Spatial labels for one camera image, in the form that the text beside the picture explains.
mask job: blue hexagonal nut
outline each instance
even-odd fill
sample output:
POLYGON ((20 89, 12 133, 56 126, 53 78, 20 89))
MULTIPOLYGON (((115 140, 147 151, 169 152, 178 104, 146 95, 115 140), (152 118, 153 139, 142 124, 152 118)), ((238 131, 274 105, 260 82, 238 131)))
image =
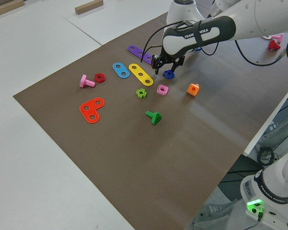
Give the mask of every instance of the blue hexagonal nut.
POLYGON ((139 89, 136 91, 136 95, 138 95, 138 98, 144 98, 146 97, 147 92, 145 89, 139 89))
POLYGON ((171 70, 166 70, 166 71, 164 71, 163 76, 164 76, 166 79, 172 79, 172 78, 175 77, 175 74, 174 74, 173 71, 171 71, 171 70))

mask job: orange cube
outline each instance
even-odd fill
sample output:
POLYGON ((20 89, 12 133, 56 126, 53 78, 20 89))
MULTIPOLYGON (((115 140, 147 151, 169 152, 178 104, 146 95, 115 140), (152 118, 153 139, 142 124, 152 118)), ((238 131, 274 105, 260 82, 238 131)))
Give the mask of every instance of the orange cube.
POLYGON ((199 84, 190 84, 188 87, 187 92, 193 96, 196 96, 197 93, 200 90, 200 85, 199 84))

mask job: green light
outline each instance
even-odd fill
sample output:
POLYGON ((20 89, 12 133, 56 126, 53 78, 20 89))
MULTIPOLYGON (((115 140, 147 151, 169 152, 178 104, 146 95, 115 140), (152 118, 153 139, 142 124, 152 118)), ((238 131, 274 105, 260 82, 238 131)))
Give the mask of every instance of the green light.
POLYGON ((250 201, 247 203, 247 206, 252 206, 252 205, 256 205, 256 204, 261 204, 263 202, 263 200, 254 200, 254 201, 250 201))

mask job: purple toy bar with holes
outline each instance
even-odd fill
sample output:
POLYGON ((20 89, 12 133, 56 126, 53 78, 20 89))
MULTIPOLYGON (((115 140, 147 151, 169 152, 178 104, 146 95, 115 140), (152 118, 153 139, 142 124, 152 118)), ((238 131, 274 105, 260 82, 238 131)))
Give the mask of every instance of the purple toy bar with holes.
MULTIPOLYGON (((138 48, 136 46, 129 46, 128 51, 130 53, 136 55, 139 59, 142 58, 143 50, 141 50, 140 48, 138 48)), ((146 53, 143 57, 143 61, 148 63, 149 65, 151 65, 152 64, 152 56, 150 54, 146 53)))

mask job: green bolt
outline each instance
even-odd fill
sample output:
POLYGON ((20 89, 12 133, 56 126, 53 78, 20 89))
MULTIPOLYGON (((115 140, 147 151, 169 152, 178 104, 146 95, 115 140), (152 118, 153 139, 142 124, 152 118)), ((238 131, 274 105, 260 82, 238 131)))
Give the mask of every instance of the green bolt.
POLYGON ((146 111, 145 114, 149 116, 150 118, 152 118, 153 125, 157 124, 162 118, 161 114, 157 112, 152 113, 152 112, 146 111))

